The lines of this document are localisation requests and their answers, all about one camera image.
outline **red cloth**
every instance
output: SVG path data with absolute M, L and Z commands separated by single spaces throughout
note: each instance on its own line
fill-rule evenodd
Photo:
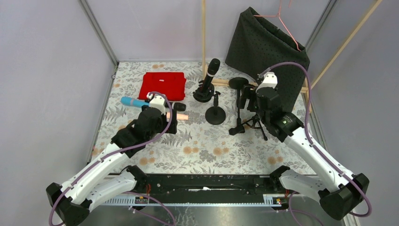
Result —
M 185 97 L 185 84 L 183 72 L 147 72 L 138 98 L 146 100 L 149 92 L 157 91 L 165 94 L 170 101 L 181 101 Z

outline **floral tablecloth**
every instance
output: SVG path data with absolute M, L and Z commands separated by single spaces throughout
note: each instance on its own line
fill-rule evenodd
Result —
M 246 128 L 243 134 L 230 136 L 228 130 L 236 125 L 236 91 L 228 87 L 215 89 L 221 92 L 219 106 L 226 111 L 226 120 L 218 126 L 206 122 L 205 111 L 213 101 L 200 103 L 192 92 L 202 78 L 201 63 L 198 62 L 121 62 L 105 110 L 96 145 L 94 159 L 110 142 L 116 132 L 124 128 L 141 112 L 140 108 L 125 106 L 121 97 L 137 98 L 142 77 L 146 72 L 184 72 L 187 79 L 182 103 L 187 105 L 184 114 L 189 120 L 178 121 L 176 135 L 165 134 L 153 144 L 139 151 L 128 162 L 114 170 L 120 172 L 127 165 L 138 165 L 146 173 L 206 173 L 206 174 L 270 174 L 281 165 L 287 165 L 302 174 L 314 171 L 293 150 L 269 134 L 264 141 L 259 129 Z M 222 63 L 215 78 L 231 79 L 249 76 Z M 295 103 L 293 113 L 302 121 L 305 107 L 301 96 Z M 243 120 L 254 113 L 241 110 Z

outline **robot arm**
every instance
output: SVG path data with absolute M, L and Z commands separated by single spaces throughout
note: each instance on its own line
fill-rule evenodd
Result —
M 168 122 L 164 105 L 165 100 L 161 96 L 154 96 L 149 106 L 143 106 L 137 120 L 119 130 L 111 143 L 90 164 L 61 185 L 52 183 L 46 188 L 51 206 L 59 199 L 55 211 L 66 226 L 80 224 L 94 208 L 108 199 L 145 186 L 145 174 L 137 166 L 129 167 L 126 172 L 107 182 L 100 182 L 115 167 L 144 149 L 145 145 L 121 153 L 115 151 L 149 141 L 165 129 Z M 175 134 L 176 130 L 176 111 L 173 110 L 172 121 L 166 132 Z
M 266 73 L 263 82 L 255 91 L 255 110 L 268 132 L 296 151 L 320 180 L 298 174 L 289 167 L 282 166 L 271 173 L 271 181 L 276 188 L 294 190 L 316 200 L 332 218 L 341 220 L 363 200 L 359 191 L 342 174 L 353 180 L 364 193 L 369 180 L 363 174 L 354 175 L 352 171 L 341 165 L 312 136 L 310 136 L 312 142 L 309 142 L 303 123 L 292 113 L 282 110 L 276 85 L 275 74 Z M 340 174 L 334 169 L 314 146 L 343 173 Z

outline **clothes hanger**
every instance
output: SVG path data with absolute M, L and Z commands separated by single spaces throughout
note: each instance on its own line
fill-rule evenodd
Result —
M 262 16 L 262 15 L 255 15 L 255 16 L 256 16 L 256 17 L 278 17 L 279 20 L 281 21 L 281 23 L 283 24 L 284 28 L 285 28 L 286 31 L 288 32 L 289 36 L 291 36 L 292 40 L 295 42 L 295 44 L 296 44 L 296 49 L 297 49 L 298 51 L 301 51 L 301 50 L 299 49 L 298 42 L 294 39 L 294 37 L 292 36 L 291 32 L 289 32 L 287 26 L 285 25 L 285 23 L 283 22 L 283 20 L 282 20 L 281 17 L 280 17 L 280 16 L 281 16 L 281 4 L 282 4 L 282 2 L 283 2 L 283 0 L 280 0 L 279 11 L 278 11 L 278 13 L 277 13 L 275 16 Z M 288 8 L 291 7 L 291 2 L 292 2 L 292 0 L 289 1 Z

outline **black cloth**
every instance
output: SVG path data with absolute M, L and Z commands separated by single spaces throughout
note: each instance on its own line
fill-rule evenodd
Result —
M 305 47 L 298 43 L 296 48 L 292 38 L 249 7 L 239 16 L 226 64 L 254 78 L 277 63 L 292 61 L 299 63 L 306 70 L 309 58 Z M 305 74 L 293 65 L 273 69 L 278 78 L 277 92 L 281 96 L 283 110 L 291 112 L 298 98 Z

